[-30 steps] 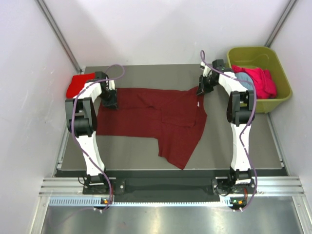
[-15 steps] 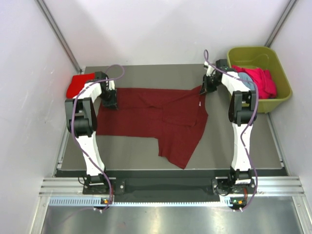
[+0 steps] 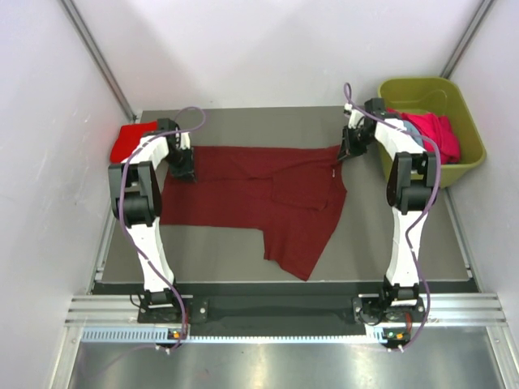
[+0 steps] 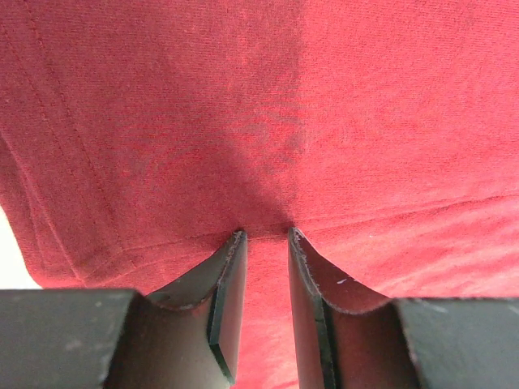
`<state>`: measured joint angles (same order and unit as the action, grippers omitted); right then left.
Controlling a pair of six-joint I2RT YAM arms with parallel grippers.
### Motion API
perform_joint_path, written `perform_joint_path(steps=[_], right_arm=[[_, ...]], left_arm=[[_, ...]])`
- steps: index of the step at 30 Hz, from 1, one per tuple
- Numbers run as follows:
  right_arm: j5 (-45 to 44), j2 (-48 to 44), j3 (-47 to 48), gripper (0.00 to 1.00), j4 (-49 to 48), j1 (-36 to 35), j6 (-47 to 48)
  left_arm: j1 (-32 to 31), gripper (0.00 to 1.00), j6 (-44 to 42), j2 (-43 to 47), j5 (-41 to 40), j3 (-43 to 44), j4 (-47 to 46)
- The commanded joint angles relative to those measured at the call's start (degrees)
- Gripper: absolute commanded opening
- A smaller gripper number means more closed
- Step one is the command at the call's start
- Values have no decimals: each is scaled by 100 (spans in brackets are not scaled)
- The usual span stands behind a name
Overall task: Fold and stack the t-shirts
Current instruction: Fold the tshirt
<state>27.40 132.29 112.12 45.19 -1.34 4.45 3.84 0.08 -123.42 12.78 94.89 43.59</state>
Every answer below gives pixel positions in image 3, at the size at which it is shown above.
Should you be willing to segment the dark red t-shirt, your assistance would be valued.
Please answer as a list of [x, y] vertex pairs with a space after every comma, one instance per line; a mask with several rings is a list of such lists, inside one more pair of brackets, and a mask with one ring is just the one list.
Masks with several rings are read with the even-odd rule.
[[341, 218], [338, 146], [198, 146], [195, 182], [167, 175], [163, 225], [257, 229], [264, 259], [308, 280]]

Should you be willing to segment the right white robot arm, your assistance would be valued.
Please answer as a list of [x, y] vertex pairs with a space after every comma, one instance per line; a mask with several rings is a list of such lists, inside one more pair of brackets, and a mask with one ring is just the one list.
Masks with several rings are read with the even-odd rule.
[[380, 98], [360, 107], [348, 97], [344, 115], [347, 123], [342, 129], [339, 161], [361, 156], [377, 142], [392, 162], [386, 187], [393, 216], [390, 264], [379, 296], [363, 298], [356, 315], [372, 326], [405, 320], [424, 308], [419, 296], [418, 256], [422, 229], [440, 188], [439, 152], [431, 139], [411, 129], [399, 114], [386, 110]]

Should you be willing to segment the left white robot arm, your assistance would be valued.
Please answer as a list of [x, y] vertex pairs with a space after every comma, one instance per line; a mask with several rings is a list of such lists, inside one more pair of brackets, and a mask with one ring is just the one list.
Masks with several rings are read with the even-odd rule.
[[112, 212], [135, 247], [144, 276], [138, 293], [140, 323], [187, 324], [187, 308], [175, 288], [161, 240], [161, 189], [157, 168], [167, 162], [181, 180], [195, 180], [194, 149], [186, 130], [176, 121], [122, 126], [109, 155], [109, 193]]

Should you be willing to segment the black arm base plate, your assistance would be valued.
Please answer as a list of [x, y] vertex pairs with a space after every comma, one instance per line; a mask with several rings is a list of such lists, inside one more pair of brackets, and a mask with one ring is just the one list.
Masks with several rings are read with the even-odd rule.
[[201, 325], [224, 318], [336, 318], [341, 323], [377, 325], [419, 323], [425, 314], [423, 300], [410, 306], [389, 306], [378, 296], [198, 296], [186, 297], [183, 305], [172, 301], [165, 306], [146, 306], [140, 297], [140, 323]]

